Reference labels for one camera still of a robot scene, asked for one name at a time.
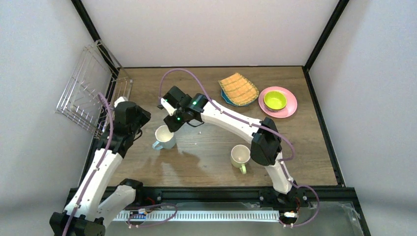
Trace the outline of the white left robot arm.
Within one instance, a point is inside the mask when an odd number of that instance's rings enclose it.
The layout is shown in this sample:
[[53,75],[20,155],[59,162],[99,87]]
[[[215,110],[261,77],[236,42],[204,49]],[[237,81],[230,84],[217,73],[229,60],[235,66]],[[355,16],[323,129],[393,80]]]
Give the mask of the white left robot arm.
[[54,212],[49,224],[56,236],[103,236],[113,219],[129,204],[140,200],[143,184],[125,179],[102,200],[116,168],[124,159],[141,128],[150,120],[150,112],[124,96],[111,108],[104,102],[109,125],[99,138],[93,162],[74,197],[63,212]]

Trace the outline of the light blue mug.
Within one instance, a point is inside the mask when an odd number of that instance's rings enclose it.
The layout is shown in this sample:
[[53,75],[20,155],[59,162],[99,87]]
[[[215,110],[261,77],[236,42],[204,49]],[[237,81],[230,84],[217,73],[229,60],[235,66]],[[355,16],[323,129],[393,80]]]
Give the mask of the light blue mug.
[[175,134],[169,130],[167,125],[158,127],[154,134],[156,138],[152,145],[154,150],[171,149],[177,143]]

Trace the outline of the lime green bowl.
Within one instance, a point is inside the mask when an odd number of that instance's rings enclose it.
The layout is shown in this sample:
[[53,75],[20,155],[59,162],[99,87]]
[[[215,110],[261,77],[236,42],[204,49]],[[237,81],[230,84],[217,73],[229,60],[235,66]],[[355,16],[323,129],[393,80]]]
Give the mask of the lime green bowl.
[[286,107],[287,98],[281,91],[269,91],[264,95],[264,105],[270,111],[279,111]]

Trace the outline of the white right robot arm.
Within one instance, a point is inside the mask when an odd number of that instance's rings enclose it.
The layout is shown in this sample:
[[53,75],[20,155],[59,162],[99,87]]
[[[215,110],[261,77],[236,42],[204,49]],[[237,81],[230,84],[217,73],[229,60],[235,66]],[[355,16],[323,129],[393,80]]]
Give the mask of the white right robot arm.
[[234,112],[205,94],[194,97],[173,86],[159,97],[160,109],[167,111],[164,118],[170,132],[178,131],[185,123],[196,120],[221,127],[250,144],[250,158],[265,167],[275,191],[288,194],[294,183],[282,154],[284,137],[277,131],[274,121],[250,118]]

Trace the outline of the metal wire dish rack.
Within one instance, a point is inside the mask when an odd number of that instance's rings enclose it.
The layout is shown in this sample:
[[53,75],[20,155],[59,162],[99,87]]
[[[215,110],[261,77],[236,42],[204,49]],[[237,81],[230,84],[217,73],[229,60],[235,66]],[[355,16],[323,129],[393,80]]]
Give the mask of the metal wire dish rack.
[[131,76],[104,42],[97,40],[83,48],[56,112],[99,138],[109,119],[98,94],[113,108],[119,97],[130,97],[132,86]]

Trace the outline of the bamboo pattern square plate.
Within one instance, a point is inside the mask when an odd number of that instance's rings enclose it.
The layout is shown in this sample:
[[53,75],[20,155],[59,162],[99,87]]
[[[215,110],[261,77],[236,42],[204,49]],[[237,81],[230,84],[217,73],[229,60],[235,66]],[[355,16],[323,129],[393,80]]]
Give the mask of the bamboo pattern square plate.
[[237,105],[245,105],[259,97],[258,88],[240,73],[218,81],[221,90]]

